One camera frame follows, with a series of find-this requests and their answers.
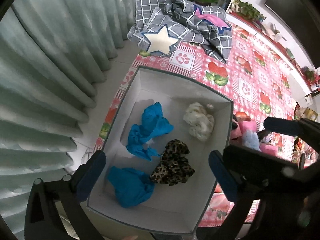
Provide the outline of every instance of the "strawberry print tablecloth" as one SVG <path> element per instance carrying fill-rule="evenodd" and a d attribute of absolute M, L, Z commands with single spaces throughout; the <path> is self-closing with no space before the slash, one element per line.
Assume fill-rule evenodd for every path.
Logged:
<path fill-rule="evenodd" d="M 110 124 L 139 65 L 188 76 L 214 88 L 234 101 L 234 113 L 244 112 L 263 129 L 268 116 L 291 119 L 294 100 L 287 80 L 290 67 L 266 44 L 237 25 L 232 25 L 233 46 L 227 64 L 206 55 L 203 49 L 181 42 L 170 58 L 140 53 L 132 63 L 105 118 L 94 150 L 101 149 Z M 294 138 L 273 134 L 278 157 L 291 161 Z M 258 208 L 255 201 L 246 222 L 253 220 Z M 199 226 L 220 226 L 233 207 L 223 193 L 214 193 Z"/>

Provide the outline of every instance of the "cardboard box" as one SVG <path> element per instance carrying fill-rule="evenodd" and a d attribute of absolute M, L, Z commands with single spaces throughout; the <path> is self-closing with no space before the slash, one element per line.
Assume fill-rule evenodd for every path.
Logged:
<path fill-rule="evenodd" d="M 166 135 L 148 142 L 161 154 L 167 142 L 179 139 L 187 144 L 189 164 L 196 171 L 186 183 L 175 186 L 156 184 L 151 198 L 132 208 L 122 208 L 114 188 L 105 180 L 109 169 L 132 167 L 151 174 L 159 163 L 138 158 L 126 150 L 132 124 L 140 124 L 143 110 L 160 102 L 165 118 L 174 126 Z M 199 102 L 214 105 L 211 113 L 215 127 L 206 143 L 188 133 L 189 125 L 182 119 L 189 104 Z M 216 179 L 208 164 L 209 153 L 221 153 L 229 142 L 233 101 L 199 82 L 185 76 L 148 67 L 139 67 L 119 106 L 104 152 L 107 163 L 87 201 L 87 207 L 102 216 L 120 223 L 165 234 L 192 234 L 199 224 L 216 186 Z"/>

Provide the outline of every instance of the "pink towel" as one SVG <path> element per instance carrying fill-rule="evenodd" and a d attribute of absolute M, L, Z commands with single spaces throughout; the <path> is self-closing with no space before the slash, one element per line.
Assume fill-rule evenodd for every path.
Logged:
<path fill-rule="evenodd" d="M 241 130 L 240 130 L 240 127 L 238 125 L 238 127 L 234 130 L 231 130 L 230 132 L 230 139 L 235 139 L 235 138 L 238 138 L 242 135 L 241 133 Z"/>
<path fill-rule="evenodd" d="M 268 145 L 268 144 L 260 143 L 260 150 L 263 153 L 267 153 L 267 154 L 270 154 L 275 157 L 278 156 L 278 147 L 275 145 Z"/>
<path fill-rule="evenodd" d="M 257 132 L 257 123 L 256 123 L 256 121 L 238 122 L 238 125 L 240 127 L 240 130 L 241 130 L 242 134 L 244 134 L 247 130 L 251 130 L 253 132 Z"/>

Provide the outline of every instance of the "blue gripper pad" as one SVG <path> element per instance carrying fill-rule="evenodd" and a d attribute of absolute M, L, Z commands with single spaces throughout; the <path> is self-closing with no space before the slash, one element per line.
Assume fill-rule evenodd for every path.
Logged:
<path fill-rule="evenodd" d="M 210 153 L 209 166 L 227 199 L 236 203 L 238 200 L 238 189 L 242 183 L 224 166 L 222 155 L 219 151 L 216 150 Z"/>

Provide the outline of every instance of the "leopard print scrunchie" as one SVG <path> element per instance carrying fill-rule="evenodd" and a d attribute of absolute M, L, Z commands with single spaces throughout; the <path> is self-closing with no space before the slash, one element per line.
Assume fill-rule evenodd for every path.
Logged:
<path fill-rule="evenodd" d="M 186 183 L 189 177 L 195 173 L 195 170 L 189 165 L 188 159 L 182 156 L 189 153 L 187 145 L 182 141 L 175 139 L 168 142 L 159 165 L 150 175 L 150 180 L 169 186 L 179 182 Z"/>

